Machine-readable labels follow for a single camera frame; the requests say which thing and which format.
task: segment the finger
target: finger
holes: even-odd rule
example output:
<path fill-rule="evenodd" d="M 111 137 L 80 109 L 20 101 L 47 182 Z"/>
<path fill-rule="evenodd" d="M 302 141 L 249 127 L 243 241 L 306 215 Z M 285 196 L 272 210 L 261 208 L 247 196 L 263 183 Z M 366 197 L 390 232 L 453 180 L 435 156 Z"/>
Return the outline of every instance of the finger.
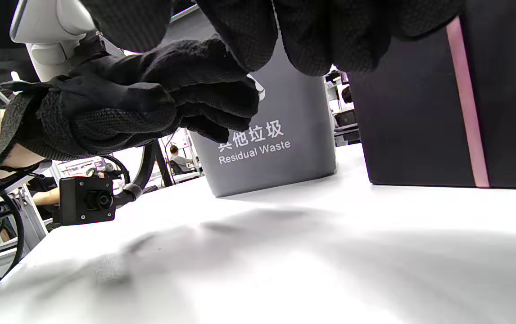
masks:
<path fill-rule="evenodd" d="M 254 80 L 246 78 L 232 83 L 188 86 L 170 95 L 178 106 L 185 103 L 200 103 L 231 115 L 249 118 L 258 113 L 260 97 L 255 86 Z"/>
<path fill-rule="evenodd" d="M 274 0 L 284 48 L 293 66 L 308 76 L 330 71 L 328 0 Z"/>
<path fill-rule="evenodd" d="M 234 116 L 204 104 L 186 103 L 178 107 L 178 113 L 184 117 L 203 115 L 211 122 L 233 131 L 247 131 L 250 127 L 250 118 Z"/>
<path fill-rule="evenodd" d="M 177 41 L 160 49 L 140 81 L 157 82 L 174 91 L 196 84 L 240 81 L 246 74 L 223 41 L 212 37 L 202 42 Z"/>
<path fill-rule="evenodd" d="M 144 113 L 171 109 L 175 105 L 170 94 L 155 83 L 141 82 L 123 86 L 86 74 L 65 80 L 55 78 L 50 84 L 62 93 L 72 95 L 72 102 L 65 101 L 63 108 L 63 112 L 69 116 L 105 107 Z"/>
<path fill-rule="evenodd" d="M 332 0 L 332 55 L 343 72 L 374 70 L 390 45 L 384 8 L 377 0 Z"/>
<path fill-rule="evenodd" d="M 203 116 L 184 117 L 180 122 L 180 127 L 195 131 L 216 143 L 227 143 L 230 136 L 227 128 L 216 125 Z"/>
<path fill-rule="evenodd" d="M 172 14 L 171 0 L 81 0 L 96 28 L 114 45 L 145 52 L 162 41 Z"/>
<path fill-rule="evenodd" d="M 392 35 L 415 40 L 447 25 L 464 7 L 464 0 L 389 0 Z"/>
<path fill-rule="evenodd" d="M 270 0 L 198 0 L 197 3 L 245 70 L 259 70 L 270 61 L 278 39 Z"/>

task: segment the chair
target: chair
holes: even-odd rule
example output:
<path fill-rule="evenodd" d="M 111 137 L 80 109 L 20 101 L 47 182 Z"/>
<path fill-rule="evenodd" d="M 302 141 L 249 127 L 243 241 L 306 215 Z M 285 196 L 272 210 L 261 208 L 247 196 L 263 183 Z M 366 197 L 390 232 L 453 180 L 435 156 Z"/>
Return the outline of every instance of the chair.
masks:
<path fill-rule="evenodd" d="M 170 167 L 172 168 L 172 171 L 174 172 L 175 175 L 188 174 L 190 172 L 196 172 L 196 170 L 184 171 L 184 170 L 182 170 L 182 168 L 180 168 L 178 163 L 176 163 L 176 162 L 174 162 L 172 160 L 170 160 Z"/>
<path fill-rule="evenodd" d="M 356 121 L 356 113 L 354 112 L 354 109 L 347 110 L 345 112 L 337 113 L 334 118 L 336 118 L 336 122 L 338 123 L 339 127 L 352 125 L 357 123 Z"/>

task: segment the table surface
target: table surface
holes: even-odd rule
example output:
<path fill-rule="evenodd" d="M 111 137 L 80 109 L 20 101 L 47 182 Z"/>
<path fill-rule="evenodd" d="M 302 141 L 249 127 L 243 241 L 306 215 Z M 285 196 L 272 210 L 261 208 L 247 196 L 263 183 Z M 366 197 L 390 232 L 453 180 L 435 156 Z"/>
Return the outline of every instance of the table surface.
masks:
<path fill-rule="evenodd" d="M 173 175 L 172 178 L 174 179 L 174 182 L 179 183 L 180 181 L 193 179 L 193 178 L 196 178 L 199 176 L 201 176 L 200 172 L 190 172 L 187 174 Z M 150 186 L 157 186 L 158 188 L 160 188 L 162 185 L 163 185 L 162 175 L 158 175 L 156 177 L 150 178 L 150 180 L 148 181 L 148 183 L 146 185 L 146 188 L 150 187 Z"/>
<path fill-rule="evenodd" d="M 516 190 L 373 186 L 359 144 L 337 156 L 327 178 L 222 199 L 200 178 L 58 228 L 1 281 L 0 323 L 516 324 Z"/>

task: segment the black fabric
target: black fabric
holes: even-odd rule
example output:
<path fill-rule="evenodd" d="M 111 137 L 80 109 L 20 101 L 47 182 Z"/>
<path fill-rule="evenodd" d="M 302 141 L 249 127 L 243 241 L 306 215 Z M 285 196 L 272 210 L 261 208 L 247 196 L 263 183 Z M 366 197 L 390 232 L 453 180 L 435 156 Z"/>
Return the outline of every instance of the black fabric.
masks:
<path fill-rule="evenodd" d="M 225 143 L 258 112 L 255 82 L 218 38 L 185 40 L 142 55 L 101 57 L 8 106 L 0 164 L 15 142 L 52 160 L 104 155 L 186 127 Z"/>
<path fill-rule="evenodd" d="M 272 56 L 278 28 L 291 63 L 309 76 L 335 64 L 344 72 L 374 70 L 391 36 L 416 40 L 455 17 L 464 0 L 198 0 L 249 71 Z"/>
<path fill-rule="evenodd" d="M 116 46 L 132 52 L 156 47 L 172 14 L 171 0 L 81 0 L 96 28 Z"/>

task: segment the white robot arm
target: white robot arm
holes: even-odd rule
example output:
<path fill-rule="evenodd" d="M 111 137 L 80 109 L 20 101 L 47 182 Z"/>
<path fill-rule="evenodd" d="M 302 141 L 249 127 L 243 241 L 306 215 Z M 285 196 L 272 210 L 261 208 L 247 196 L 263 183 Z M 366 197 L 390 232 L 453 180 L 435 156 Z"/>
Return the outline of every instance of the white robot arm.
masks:
<path fill-rule="evenodd" d="M 28 49 L 41 82 L 70 69 L 79 40 L 95 29 L 90 13 L 79 0 L 20 0 L 9 36 Z"/>

